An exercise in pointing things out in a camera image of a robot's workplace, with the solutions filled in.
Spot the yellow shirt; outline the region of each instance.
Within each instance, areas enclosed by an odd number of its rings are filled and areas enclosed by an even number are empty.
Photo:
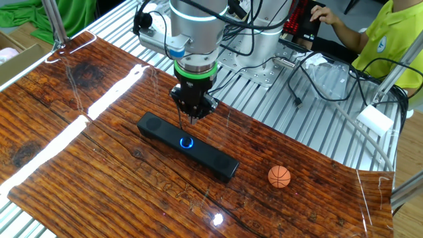
[[[388,1],[381,9],[375,21],[367,29],[369,42],[361,55],[352,63],[359,70],[375,58],[388,58],[400,61],[402,56],[423,30],[423,3],[408,9],[393,13],[393,2]],[[366,71],[374,78],[389,74],[396,65],[388,61],[377,60]],[[410,65],[423,71],[423,52]],[[407,69],[396,85],[402,88],[416,89],[422,84],[423,78],[414,71]]]

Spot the pink object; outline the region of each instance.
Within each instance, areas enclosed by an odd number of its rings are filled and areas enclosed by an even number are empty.
[[[17,56],[19,52],[13,48],[5,48],[0,50],[0,64],[5,63],[9,59]]]

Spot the black speaker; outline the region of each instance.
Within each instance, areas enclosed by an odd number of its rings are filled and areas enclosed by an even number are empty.
[[[235,175],[239,162],[224,152],[204,143],[194,136],[173,126],[151,112],[145,113],[137,123],[143,136],[157,139],[207,167],[223,182]]]

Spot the green ring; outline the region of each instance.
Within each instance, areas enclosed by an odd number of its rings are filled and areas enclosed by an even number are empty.
[[[178,71],[178,73],[181,76],[186,77],[186,78],[189,78],[189,79],[205,79],[207,77],[210,77],[210,76],[214,75],[217,72],[217,62],[214,65],[214,68],[212,70],[210,70],[207,73],[203,73],[203,74],[199,74],[199,75],[192,74],[192,73],[187,73],[186,71],[182,70],[179,67],[179,64],[176,62],[176,60],[173,62],[173,64],[174,64],[174,68]]]

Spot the cardboard box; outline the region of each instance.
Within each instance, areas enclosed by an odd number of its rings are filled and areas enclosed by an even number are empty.
[[[40,45],[35,44],[26,49],[16,40],[0,31],[0,50],[4,48],[14,48],[19,52],[19,55],[0,65],[0,86],[45,55]]]

